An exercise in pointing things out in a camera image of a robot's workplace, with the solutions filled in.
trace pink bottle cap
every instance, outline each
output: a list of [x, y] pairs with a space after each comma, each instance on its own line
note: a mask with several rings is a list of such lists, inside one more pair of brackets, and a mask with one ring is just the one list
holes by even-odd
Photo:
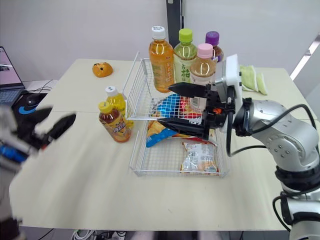
[[201, 43], [198, 45], [197, 56], [201, 59], [209, 59], [212, 57], [214, 47], [209, 43]]

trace computer mouse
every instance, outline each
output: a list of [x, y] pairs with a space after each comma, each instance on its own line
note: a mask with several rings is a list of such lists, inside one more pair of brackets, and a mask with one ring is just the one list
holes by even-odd
[[35, 107], [37, 106], [41, 100], [44, 98], [44, 95], [41, 93], [33, 93], [26, 98], [26, 105], [28, 107]]

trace blue part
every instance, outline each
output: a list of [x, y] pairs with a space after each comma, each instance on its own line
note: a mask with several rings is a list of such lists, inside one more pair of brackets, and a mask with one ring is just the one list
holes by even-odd
[[19, 107], [19, 113], [23, 115], [32, 114], [36, 111], [36, 108], [32, 108], [31, 110], [25, 110], [24, 106]]
[[173, 131], [173, 130], [171, 130], [169, 128], [165, 128], [160, 133], [153, 134], [153, 135], [149, 136], [146, 139], [146, 144], [145, 145], [146, 145], [147, 148], [150, 148], [153, 145], [155, 145], [156, 143], [160, 142], [161, 140], [166, 139], [168, 137], [171, 137], [171, 136], [173, 136], [175, 134], [176, 134], [175, 131]]
[[20, 154], [15, 148], [10, 146], [0, 146], [0, 154], [18, 163], [22, 163], [27, 159], [26, 156]]
[[178, 117], [180, 95], [174, 93], [163, 99], [162, 103], [158, 105], [156, 110], [161, 113], [164, 118]]

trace orange toy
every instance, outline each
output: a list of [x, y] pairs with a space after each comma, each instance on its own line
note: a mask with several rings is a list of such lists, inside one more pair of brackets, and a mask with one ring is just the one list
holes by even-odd
[[98, 78], [103, 78], [112, 74], [113, 69], [109, 63], [99, 62], [93, 65], [92, 71]]

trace mouse pad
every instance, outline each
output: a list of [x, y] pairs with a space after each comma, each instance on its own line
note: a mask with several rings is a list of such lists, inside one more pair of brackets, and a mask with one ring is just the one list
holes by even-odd
[[40, 100], [44, 99], [47, 95], [46, 93], [27, 93], [22, 95], [22, 97], [20, 97], [20, 99], [12, 106], [12, 111], [17, 122], [20, 122], [25, 116], [36, 111], [37, 105], [27, 105], [27, 98], [32, 94], [40, 94]]

